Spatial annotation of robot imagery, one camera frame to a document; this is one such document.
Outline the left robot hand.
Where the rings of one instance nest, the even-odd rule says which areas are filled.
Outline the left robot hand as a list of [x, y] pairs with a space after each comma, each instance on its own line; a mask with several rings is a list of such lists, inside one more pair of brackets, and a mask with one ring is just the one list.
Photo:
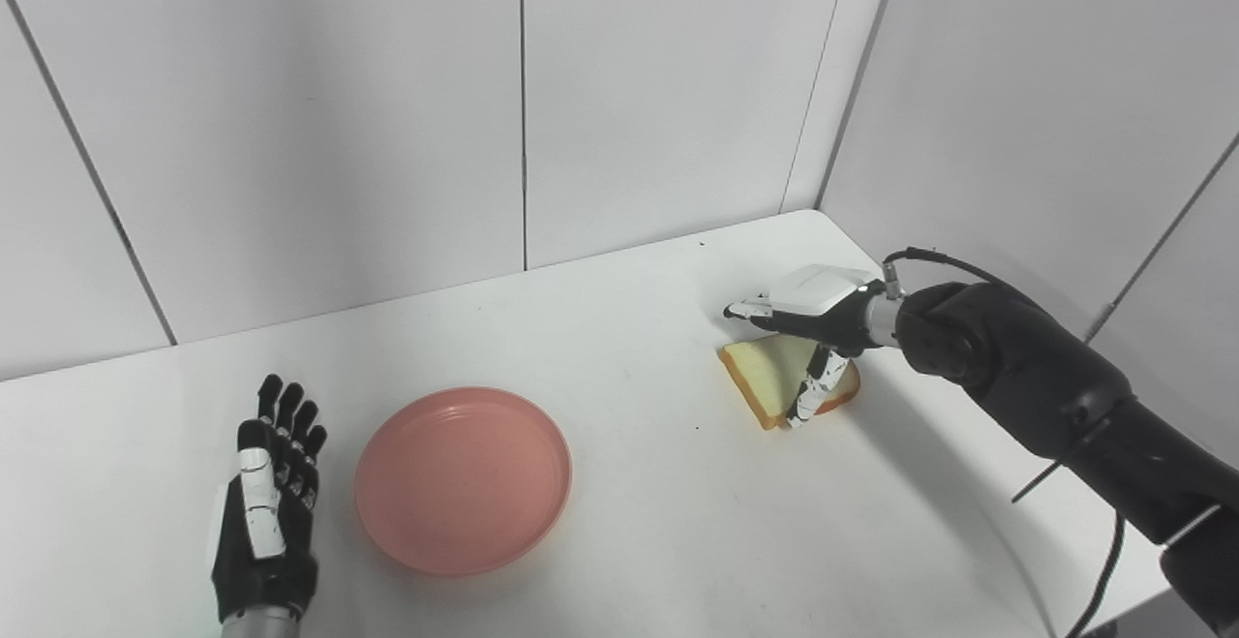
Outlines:
[[296, 637], [318, 583], [313, 513], [328, 434], [299, 382], [266, 375], [235, 427], [211, 571], [223, 637]]

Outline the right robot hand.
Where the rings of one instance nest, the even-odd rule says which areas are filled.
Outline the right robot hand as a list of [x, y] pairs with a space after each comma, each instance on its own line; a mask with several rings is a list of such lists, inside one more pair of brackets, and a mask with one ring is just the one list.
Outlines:
[[900, 294], [875, 273], [809, 264], [722, 315], [769, 332], [725, 347], [721, 361], [762, 427], [800, 427], [860, 390], [854, 361], [892, 344]]

